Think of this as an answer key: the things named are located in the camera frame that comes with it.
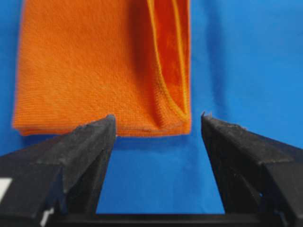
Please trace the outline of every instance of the white label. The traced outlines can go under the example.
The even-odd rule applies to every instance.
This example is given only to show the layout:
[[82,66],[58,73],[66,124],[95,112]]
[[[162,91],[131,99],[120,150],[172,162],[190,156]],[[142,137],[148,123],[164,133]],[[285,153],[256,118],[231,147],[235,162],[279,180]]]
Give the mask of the white label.
[[44,227],[47,223],[48,220],[48,216],[50,216],[51,214],[54,214],[54,209],[50,208],[49,210],[46,210],[43,212],[43,217],[41,219],[40,225],[41,227]]
[[0,203],[8,190],[10,183],[12,182],[11,178],[0,178]]

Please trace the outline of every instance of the orange towel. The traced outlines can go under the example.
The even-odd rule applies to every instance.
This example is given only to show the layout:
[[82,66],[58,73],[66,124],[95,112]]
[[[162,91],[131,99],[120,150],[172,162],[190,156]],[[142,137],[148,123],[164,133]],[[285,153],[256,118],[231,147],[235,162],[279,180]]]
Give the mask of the orange towel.
[[66,133],[108,114],[120,136],[186,134],[188,0],[27,0],[13,127]]

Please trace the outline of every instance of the microfiber cloth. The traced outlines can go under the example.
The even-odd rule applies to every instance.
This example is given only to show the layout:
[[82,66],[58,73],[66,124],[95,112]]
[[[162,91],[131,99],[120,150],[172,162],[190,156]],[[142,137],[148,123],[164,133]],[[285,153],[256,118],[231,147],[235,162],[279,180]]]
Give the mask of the microfiber cloth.
[[119,136],[191,129],[188,0],[27,0],[13,127],[60,134],[114,114]]

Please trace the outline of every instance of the towel fold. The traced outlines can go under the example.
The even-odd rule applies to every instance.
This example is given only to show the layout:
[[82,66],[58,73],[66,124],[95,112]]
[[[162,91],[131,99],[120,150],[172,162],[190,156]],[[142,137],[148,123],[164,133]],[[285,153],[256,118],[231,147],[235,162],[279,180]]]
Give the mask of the towel fold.
[[20,34],[22,135],[108,114],[119,136],[190,132],[188,0],[27,0]]

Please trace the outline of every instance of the blue surface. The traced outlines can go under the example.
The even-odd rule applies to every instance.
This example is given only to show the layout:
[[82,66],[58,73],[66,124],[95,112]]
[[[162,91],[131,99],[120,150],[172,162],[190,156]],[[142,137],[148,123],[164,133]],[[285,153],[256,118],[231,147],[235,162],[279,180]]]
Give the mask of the blue surface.
[[[11,129],[21,1],[0,1],[0,154],[49,136]],[[203,110],[303,148],[303,1],[192,1],[189,136],[118,138],[100,213],[222,213],[201,140]]]

